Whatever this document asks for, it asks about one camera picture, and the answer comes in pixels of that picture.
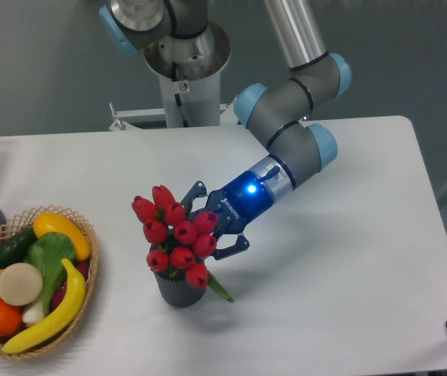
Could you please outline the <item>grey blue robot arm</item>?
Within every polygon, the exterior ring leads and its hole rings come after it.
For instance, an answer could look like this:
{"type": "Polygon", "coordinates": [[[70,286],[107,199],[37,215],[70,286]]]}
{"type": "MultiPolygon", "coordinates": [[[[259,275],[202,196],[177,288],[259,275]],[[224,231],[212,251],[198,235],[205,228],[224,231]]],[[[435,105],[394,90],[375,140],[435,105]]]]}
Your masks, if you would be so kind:
{"type": "MultiPolygon", "coordinates": [[[[219,215],[217,234],[237,237],[234,245],[215,250],[215,259],[246,250],[245,227],[338,153],[328,129],[301,121],[350,86],[349,65],[325,47],[308,2],[267,1],[265,9],[291,76],[276,89],[250,85],[233,108],[267,156],[219,190],[207,193],[203,183],[195,183],[183,199],[190,206],[205,197],[206,209],[219,215]]],[[[168,127],[220,123],[220,75],[231,46],[226,32],[208,18],[206,2],[109,1],[99,17],[113,43],[128,55],[142,52],[158,76],[168,127]]]]}

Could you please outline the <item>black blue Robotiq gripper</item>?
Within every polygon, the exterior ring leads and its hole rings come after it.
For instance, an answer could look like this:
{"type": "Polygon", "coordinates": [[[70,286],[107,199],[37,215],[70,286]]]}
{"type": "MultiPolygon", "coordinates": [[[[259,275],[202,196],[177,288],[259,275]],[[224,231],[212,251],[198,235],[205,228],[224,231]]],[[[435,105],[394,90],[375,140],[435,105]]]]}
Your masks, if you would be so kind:
{"type": "Polygon", "coordinates": [[[244,234],[246,226],[272,207],[273,194],[265,182],[270,177],[258,176],[255,172],[246,171],[226,186],[209,194],[205,207],[192,211],[194,200],[207,196],[207,188],[198,180],[181,200],[186,216],[196,216],[200,212],[218,214],[216,232],[238,234],[235,243],[226,248],[217,248],[211,256],[220,261],[249,249],[249,240],[244,234]]]}

